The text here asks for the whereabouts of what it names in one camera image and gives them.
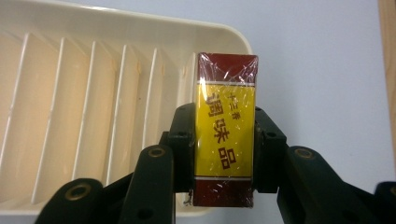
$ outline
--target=product package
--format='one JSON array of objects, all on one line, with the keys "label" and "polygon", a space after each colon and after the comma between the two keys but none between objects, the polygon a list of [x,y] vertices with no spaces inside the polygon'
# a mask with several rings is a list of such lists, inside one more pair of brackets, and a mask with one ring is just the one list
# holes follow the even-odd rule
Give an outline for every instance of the product package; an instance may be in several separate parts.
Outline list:
[{"label": "product package", "polygon": [[257,71],[255,55],[198,55],[194,206],[253,206]]}]

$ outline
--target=plastic tray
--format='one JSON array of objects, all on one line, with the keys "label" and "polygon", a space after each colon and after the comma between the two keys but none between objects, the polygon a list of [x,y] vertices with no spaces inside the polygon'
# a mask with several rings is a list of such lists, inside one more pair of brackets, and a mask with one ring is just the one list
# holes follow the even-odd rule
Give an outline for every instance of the plastic tray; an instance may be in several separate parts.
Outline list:
[{"label": "plastic tray", "polygon": [[[64,183],[134,170],[179,105],[195,53],[251,53],[218,24],[57,2],[0,1],[0,215],[38,214]],[[177,216],[205,213],[177,195]]]}]

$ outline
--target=plastic wrap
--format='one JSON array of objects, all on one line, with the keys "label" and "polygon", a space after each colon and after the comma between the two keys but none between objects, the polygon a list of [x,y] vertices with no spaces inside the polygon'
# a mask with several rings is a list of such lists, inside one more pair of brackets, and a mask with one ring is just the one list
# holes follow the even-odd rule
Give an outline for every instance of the plastic wrap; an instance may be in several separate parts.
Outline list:
[{"label": "plastic wrap", "polygon": [[194,206],[252,207],[255,55],[198,55]]}]

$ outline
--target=screw hole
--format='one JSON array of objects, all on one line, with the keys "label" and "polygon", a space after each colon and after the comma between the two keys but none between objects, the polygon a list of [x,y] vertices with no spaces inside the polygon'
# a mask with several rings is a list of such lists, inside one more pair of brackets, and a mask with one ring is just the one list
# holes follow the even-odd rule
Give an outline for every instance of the screw hole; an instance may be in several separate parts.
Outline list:
[{"label": "screw hole", "polygon": [[360,222],[359,217],[356,214],[354,214],[353,212],[348,211],[348,210],[343,211],[343,217],[344,217],[344,219],[346,219],[352,223]]},{"label": "screw hole", "polygon": [[64,195],[64,197],[69,201],[76,201],[87,196],[90,193],[90,191],[91,191],[91,185],[86,183],[81,183],[69,189]]},{"label": "screw hole", "polygon": [[187,136],[188,134],[185,133],[185,132],[178,132],[178,135],[179,135],[179,136],[182,136],[182,137],[185,137],[185,136]]},{"label": "screw hole", "polygon": [[149,155],[150,157],[161,157],[161,156],[163,156],[164,154],[165,154],[165,150],[163,150],[163,149],[160,148],[160,147],[153,148],[153,149],[151,149],[151,150],[148,152],[148,155]]},{"label": "screw hole", "polygon": [[267,135],[270,137],[276,137],[276,133],[267,133]]},{"label": "screw hole", "polygon": [[141,220],[147,220],[152,218],[152,216],[154,215],[154,211],[152,211],[152,209],[149,208],[142,208],[137,212],[137,217]]},{"label": "screw hole", "polygon": [[315,157],[315,154],[311,150],[308,150],[305,148],[297,148],[294,150],[294,153],[297,156],[299,156],[303,159],[308,159],[308,160],[312,160]]}]

